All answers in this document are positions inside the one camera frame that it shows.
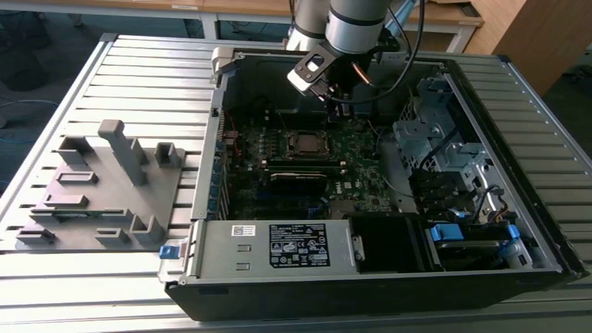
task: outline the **cable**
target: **cable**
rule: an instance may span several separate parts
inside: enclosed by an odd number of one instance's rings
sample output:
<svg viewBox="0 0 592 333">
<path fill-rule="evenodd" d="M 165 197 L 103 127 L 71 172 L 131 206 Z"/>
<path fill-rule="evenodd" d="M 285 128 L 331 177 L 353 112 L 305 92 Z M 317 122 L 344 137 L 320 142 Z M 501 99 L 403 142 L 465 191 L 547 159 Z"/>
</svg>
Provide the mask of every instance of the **cable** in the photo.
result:
<svg viewBox="0 0 592 333">
<path fill-rule="evenodd" d="M 261 30 L 259 31 L 259 34 L 263 33 L 263 30 L 267 28 L 267 23 L 263 25 Z"/>
<path fill-rule="evenodd" d="M 424 34 L 424 18 L 425 18 L 425 0 L 419 0 L 419 29 L 417 29 L 417 39 L 415 40 L 415 48 L 413 48 L 413 52 L 411 53 L 409 59 L 407 60 L 405 68 L 403 69 L 399 79 L 395 82 L 395 84 L 391 86 L 391 88 L 388 88 L 388 90 L 385 92 L 383 92 L 381 94 L 377 94 L 376 96 L 368 97 L 365 99 L 360 99 L 357 101 L 352 101 L 349 99 L 340 99 L 335 96 L 331 96 L 329 99 L 332 101 L 335 101 L 337 103 L 343 103 L 343 104 L 364 104 L 364 103 L 369 103 L 369 102 L 380 100 L 381 98 L 384 98 L 387 95 L 389 95 L 395 91 L 395 88 L 403 82 L 407 74 L 409 73 L 412 63 L 415 62 L 415 57 L 417 56 L 419 45 L 421 43 L 421 36 Z"/>
<path fill-rule="evenodd" d="M 483 203 L 485 202 L 485 197 L 488 196 L 488 193 L 499 188 L 500 187 L 497 185 L 491 184 L 485 189 L 485 192 L 483 192 L 481 196 L 479 197 L 477 204 L 475 206 L 475 214 L 471 216 L 471 221 L 469 221 L 471 223 L 476 223 L 476 221 L 479 220 L 479 213 L 481 211 Z"/>
<path fill-rule="evenodd" d="M 5 142 L 7 144 L 33 144 L 36 140 L 32 141 L 12 141 L 7 139 L 0 139 L 0 142 Z"/>
<path fill-rule="evenodd" d="M 380 138 L 383 137 L 383 133 L 385 132 L 387 128 L 383 128 L 383 130 L 380 131 L 379 137 L 376 138 L 376 147 L 373 149 L 375 153 L 379 153 L 379 143 L 380 143 Z"/>
<path fill-rule="evenodd" d="M 388 187 L 391 187 L 391 189 L 399 193 L 401 196 L 405 196 L 407 198 L 415 199 L 415 196 L 411 196 L 408 194 L 404 194 L 401 191 L 399 191 L 397 189 L 395 189 L 395 186 L 392 186 L 392 184 L 388 182 L 387 177 L 383 176 L 383 180 L 385 181 L 385 184 L 388 185 Z"/>
<path fill-rule="evenodd" d="M 292 17 L 292 25 L 296 22 L 296 14 L 295 14 L 295 0 L 288 0 L 288 4 L 289 4 L 289 15 Z"/>
<path fill-rule="evenodd" d="M 407 54 L 409 54 L 411 56 L 411 43 L 409 43 L 409 38 L 407 37 L 405 31 L 403 30 L 403 26 L 400 25 L 400 22 L 397 20 L 397 16 L 395 15 L 395 13 L 392 12 L 391 7 L 388 7 L 388 12 L 391 13 L 392 16 L 392 20 L 395 21 L 395 24 L 397 25 L 400 34 L 403 35 L 403 39 L 405 40 L 405 44 L 407 44 Z"/>
<path fill-rule="evenodd" d="M 225 116 L 228 117 L 228 120 L 231 121 L 231 125 L 232 125 L 232 141 L 235 143 L 235 151 L 237 152 L 237 155 L 240 156 L 240 149 L 239 149 L 239 145 L 237 145 L 237 128 L 235 125 L 235 120 L 232 119 L 232 116 L 228 112 L 224 111 Z"/>
<path fill-rule="evenodd" d="M 444 136 L 443 141 L 440 141 L 440 143 L 437 144 L 437 146 L 433 147 L 432 151 L 425 155 L 424 159 L 421 160 L 421 162 L 419 163 L 417 169 L 423 169 L 424 168 L 424 164 L 428 163 L 428 160 L 437 154 L 437 152 L 440 151 L 440 149 L 444 148 L 444 145 L 447 143 L 449 143 L 449 141 L 452 140 L 452 138 L 455 137 L 456 133 L 459 133 L 459 129 L 455 128 L 451 133 L 447 134 L 447 136 Z"/>
<path fill-rule="evenodd" d="M 376 135 L 380 136 L 379 132 L 376 132 L 376 129 L 375 129 L 375 127 L 372 126 L 371 121 L 368 121 L 368 125 L 369 125 L 369 129 L 373 131 L 373 134 L 376 134 Z"/>
<path fill-rule="evenodd" d="M 503 207 L 500 211 L 493 215 L 489 222 L 500 222 L 497 219 L 508 212 L 508 203 L 501 199 L 501 196 L 497 196 L 497 201 L 501 202 Z"/>
</svg>

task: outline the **floor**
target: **floor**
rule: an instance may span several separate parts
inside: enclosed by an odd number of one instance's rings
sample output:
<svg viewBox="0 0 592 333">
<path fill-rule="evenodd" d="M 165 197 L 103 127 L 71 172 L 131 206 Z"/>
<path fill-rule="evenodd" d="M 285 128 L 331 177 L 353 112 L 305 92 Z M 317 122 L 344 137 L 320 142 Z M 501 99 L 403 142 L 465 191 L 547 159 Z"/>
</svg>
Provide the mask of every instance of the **floor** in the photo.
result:
<svg viewBox="0 0 592 333">
<path fill-rule="evenodd" d="M 181 19 L 84 15 L 83 23 L 81 27 L 73 27 L 67 14 L 45 14 L 44 25 L 52 43 L 37 50 L 35 55 L 49 74 L 49 82 L 31 92 L 12 92 L 0 83 L 0 105 L 23 99 L 60 102 L 103 33 L 188 37 L 188 29 Z M 191 34 L 203 37 L 201 23 L 189 23 Z M 220 24 L 223 39 L 281 42 L 287 31 L 285 24 Z M 8 186 L 32 147 L 32 143 L 11 144 L 1 140 L 33 142 L 52 117 L 53 110 L 52 105 L 28 103 L 0 108 L 0 117 L 8 120 L 8 125 L 0 128 L 0 193 Z"/>
<path fill-rule="evenodd" d="M 47 13 L 44 25 L 52 44 L 36 51 L 36 55 L 49 74 L 49 82 L 31 92 L 12 92 L 0 83 L 0 105 L 21 99 L 60 102 L 103 33 L 188 37 L 188 29 L 180 19 L 84 15 L 83 22 L 84 25 L 76 28 L 65 14 Z M 189 23 L 189 33 L 203 37 L 199 22 Z M 279 42 L 287 34 L 288 26 L 244 22 L 232 26 L 224 22 L 220 29 L 225 39 Z M 592 79 L 583 80 L 577 85 L 571 84 L 567 78 L 560 79 L 544 100 L 581 147 L 591 153 Z M 35 141 L 52 114 L 53 106 L 48 104 L 19 104 L 0 108 L 0 116 L 8 119 L 8 125 L 0 129 L 0 139 Z M 12 144 L 0 140 L 0 193 L 31 147 L 32 144 Z"/>
</svg>

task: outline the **desk leg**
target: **desk leg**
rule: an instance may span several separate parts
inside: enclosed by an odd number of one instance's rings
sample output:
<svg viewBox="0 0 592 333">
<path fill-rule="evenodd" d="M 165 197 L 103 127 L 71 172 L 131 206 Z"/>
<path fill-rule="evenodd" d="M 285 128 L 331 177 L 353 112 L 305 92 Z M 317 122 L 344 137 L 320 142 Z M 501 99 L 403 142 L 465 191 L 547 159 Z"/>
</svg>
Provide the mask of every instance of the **desk leg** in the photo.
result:
<svg viewBox="0 0 592 333">
<path fill-rule="evenodd" d="M 217 40 L 220 37 L 220 25 L 216 13 L 203 12 L 201 24 L 204 25 L 204 38 L 207 40 Z"/>
<path fill-rule="evenodd" d="M 473 36 L 475 30 L 475 26 L 461 26 L 459 32 L 452 38 L 451 44 L 448 45 L 448 49 L 445 51 L 451 53 L 463 53 L 467 44 L 469 44 L 469 40 Z"/>
</svg>

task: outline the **wooden desk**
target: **wooden desk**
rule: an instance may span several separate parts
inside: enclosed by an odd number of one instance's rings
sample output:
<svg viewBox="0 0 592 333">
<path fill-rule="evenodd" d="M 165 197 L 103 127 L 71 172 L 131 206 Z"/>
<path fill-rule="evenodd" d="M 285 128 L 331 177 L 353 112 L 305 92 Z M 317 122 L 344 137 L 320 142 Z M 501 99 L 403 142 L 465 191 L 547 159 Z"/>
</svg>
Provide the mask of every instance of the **wooden desk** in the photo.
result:
<svg viewBox="0 0 592 333">
<path fill-rule="evenodd" d="M 199 19 L 204 37 L 219 39 L 219 22 L 291 23 L 288 0 L 0 0 L 0 9 L 72 14 Z M 419 9 L 409 17 L 407 31 L 417 31 Z M 455 5 L 427 4 L 423 49 L 463 52 L 480 17 L 468 17 Z"/>
<path fill-rule="evenodd" d="M 0 0 L 0 9 L 68 14 L 199 19 L 204 0 Z"/>
<path fill-rule="evenodd" d="M 291 23 L 288 1 L 285 0 L 204 0 L 203 23 L 207 39 L 217 39 L 217 22 Z M 417 31 L 419 8 L 409 16 L 405 31 Z M 477 27 L 484 23 L 480 17 L 468 17 L 456 5 L 425 6 L 423 49 L 463 52 Z"/>
</svg>

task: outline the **barcode sticker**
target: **barcode sticker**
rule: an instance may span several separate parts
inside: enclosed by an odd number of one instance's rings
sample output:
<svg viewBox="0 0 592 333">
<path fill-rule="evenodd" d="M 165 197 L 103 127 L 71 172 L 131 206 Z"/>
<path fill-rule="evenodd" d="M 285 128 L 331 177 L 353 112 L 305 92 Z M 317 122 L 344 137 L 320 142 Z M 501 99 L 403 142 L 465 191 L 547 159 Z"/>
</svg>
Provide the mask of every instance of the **barcode sticker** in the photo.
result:
<svg viewBox="0 0 592 333">
<path fill-rule="evenodd" d="M 232 236 L 255 236 L 253 225 L 233 225 Z"/>
<path fill-rule="evenodd" d="M 173 9 L 197 10 L 197 6 L 179 6 L 179 5 L 172 5 L 171 7 L 172 7 Z"/>
</svg>

